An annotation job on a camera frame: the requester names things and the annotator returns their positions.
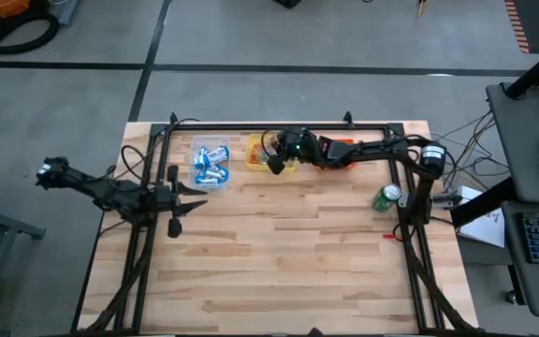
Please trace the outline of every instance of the wooden table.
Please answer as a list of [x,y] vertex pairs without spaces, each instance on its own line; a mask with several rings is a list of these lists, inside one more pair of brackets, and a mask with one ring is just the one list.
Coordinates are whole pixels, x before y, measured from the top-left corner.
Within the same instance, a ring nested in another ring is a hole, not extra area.
[[[145,152],[150,126],[128,124],[124,144]],[[404,122],[404,127],[407,134],[430,136],[427,122]],[[202,133],[172,132],[167,164],[180,166],[185,183],[191,139]],[[376,131],[317,133],[382,138]],[[379,213],[368,205],[390,181],[387,162],[332,171],[298,165],[294,173],[274,176],[246,168],[251,132],[222,134],[230,135],[229,187],[203,197],[209,203],[182,219],[178,239],[167,235],[170,214],[160,216],[141,332],[306,334],[313,327],[342,334],[415,332],[401,244],[383,238],[397,224],[396,212]],[[120,161],[118,167],[124,171]],[[433,214],[448,218],[446,212]],[[108,213],[102,226],[117,222],[118,215]],[[439,286],[476,326],[454,229],[432,221],[426,230]],[[116,227],[99,240],[79,328],[91,324],[119,288],[129,232],[129,225]],[[422,297],[430,322],[425,288]],[[128,308],[126,322],[132,302]]]

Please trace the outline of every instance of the gray floor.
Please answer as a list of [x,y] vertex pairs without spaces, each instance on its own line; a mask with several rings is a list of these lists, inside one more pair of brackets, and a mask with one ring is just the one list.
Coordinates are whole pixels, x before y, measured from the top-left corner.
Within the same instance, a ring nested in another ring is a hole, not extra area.
[[[143,63],[163,0],[83,0],[74,25],[48,46],[0,61]],[[174,0],[156,63],[521,69],[539,55],[518,50],[503,0]],[[10,41],[43,29],[35,22]],[[140,71],[0,69],[0,212],[48,229],[20,238],[0,284],[0,329],[14,336],[70,328],[99,212],[68,190],[34,186],[42,159],[66,155],[96,174],[115,161]],[[154,71],[140,121],[171,112],[202,120],[430,122],[443,134],[483,115],[486,85],[512,78]],[[443,142],[454,155],[471,136]],[[494,128],[482,143],[504,160]],[[502,168],[482,167],[484,171]],[[493,185],[504,176],[483,179]],[[458,183],[468,183],[459,177]],[[504,267],[467,265],[480,326],[538,333],[539,318],[502,302]]]

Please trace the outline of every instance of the green soda can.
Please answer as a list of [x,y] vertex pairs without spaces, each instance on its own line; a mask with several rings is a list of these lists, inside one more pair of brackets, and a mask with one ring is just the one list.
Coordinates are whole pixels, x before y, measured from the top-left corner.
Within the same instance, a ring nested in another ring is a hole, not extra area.
[[378,191],[373,197],[371,206],[378,212],[386,212],[401,197],[401,189],[393,183],[390,183]]

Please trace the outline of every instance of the orange vacuum hose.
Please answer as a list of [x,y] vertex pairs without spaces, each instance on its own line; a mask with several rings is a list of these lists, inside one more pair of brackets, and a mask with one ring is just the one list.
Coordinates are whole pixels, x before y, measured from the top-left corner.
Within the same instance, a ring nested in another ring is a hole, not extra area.
[[30,6],[30,0],[0,0],[0,17],[6,18],[24,12]]

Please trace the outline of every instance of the black floor stripe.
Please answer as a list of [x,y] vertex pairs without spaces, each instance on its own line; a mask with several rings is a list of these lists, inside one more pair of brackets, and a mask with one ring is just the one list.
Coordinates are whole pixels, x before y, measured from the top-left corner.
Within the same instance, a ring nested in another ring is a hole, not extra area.
[[155,31],[153,32],[151,46],[149,47],[149,52],[147,53],[145,68],[140,75],[137,92],[135,93],[135,98],[132,101],[132,107],[130,108],[130,114],[128,115],[128,122],[138,121],[142,101],[145,97],[147,85],[149,84],[149,78],[151,77],[151,72],[153,70],[153,62],[155,62],[155,56],[157,56],[157,51],[159,50],[161,36],[164,34],[164,28],[166,27],[166,17],[168,16],[169,4],[171,4],[171,2],[172,0],[164,0],[163,5],[161,6],[159,18],[157,18],[157,25],[155,26]]
[[87,69],[87,70],[141,70],[144,64],[132,63],[69,63],[69,62],[8,62],[0,61],[0,68],[17,69]]
[[296,74],[357,74],[357,75],[434,75],[518,77],[528,69],[446,69],[379,66],[246,66],[246,65],[153,65],[153,71],[181,72],[249,72]]

